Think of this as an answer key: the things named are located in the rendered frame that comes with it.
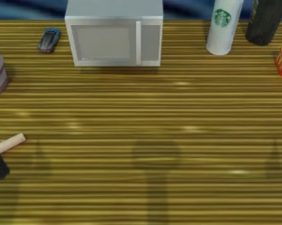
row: black cylinder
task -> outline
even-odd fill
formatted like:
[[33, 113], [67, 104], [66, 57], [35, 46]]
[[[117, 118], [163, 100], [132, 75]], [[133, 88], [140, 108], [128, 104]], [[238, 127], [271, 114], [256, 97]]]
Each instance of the black cylinder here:
[[254, 0], [246, 39], [256, 45], [269, 44], [282, 20], [282, 0]]

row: microwave window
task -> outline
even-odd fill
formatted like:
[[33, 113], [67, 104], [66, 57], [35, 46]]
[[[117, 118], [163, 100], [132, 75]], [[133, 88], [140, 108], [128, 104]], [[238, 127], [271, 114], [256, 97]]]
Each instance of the microwave window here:
[[130, 30], [127, 26], [74, 26], [79, 60], [127, 60]]

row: mcdonald's logo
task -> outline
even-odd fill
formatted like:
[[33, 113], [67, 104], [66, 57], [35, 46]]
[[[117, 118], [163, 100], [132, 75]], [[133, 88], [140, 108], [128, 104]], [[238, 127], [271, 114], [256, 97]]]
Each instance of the mcdonald's logo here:
[[282, 70], [282, 53], [280, 52], [276, 57], [276, 63], [279, 67], [279, 70]]

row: wooden surface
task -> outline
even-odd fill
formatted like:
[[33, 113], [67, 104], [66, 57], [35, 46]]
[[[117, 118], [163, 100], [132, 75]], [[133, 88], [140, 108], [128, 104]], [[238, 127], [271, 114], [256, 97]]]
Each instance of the wooden surface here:
[[0, 21], [0, 141], [27, 137], [4, 154], [0, 225], [282, 225], [282, 24], [263, 47], [246, 26], [224, 57], [209, 22], [166, 21], [160, 68], [75, 68], [64, 22]]

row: microwave door handle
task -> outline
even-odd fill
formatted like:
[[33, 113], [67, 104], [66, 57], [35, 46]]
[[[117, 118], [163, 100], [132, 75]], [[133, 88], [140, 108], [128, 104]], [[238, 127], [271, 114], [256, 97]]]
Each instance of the microwave door handle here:
[[141, 22], [136, 22], [136, 64], [141, 65]]

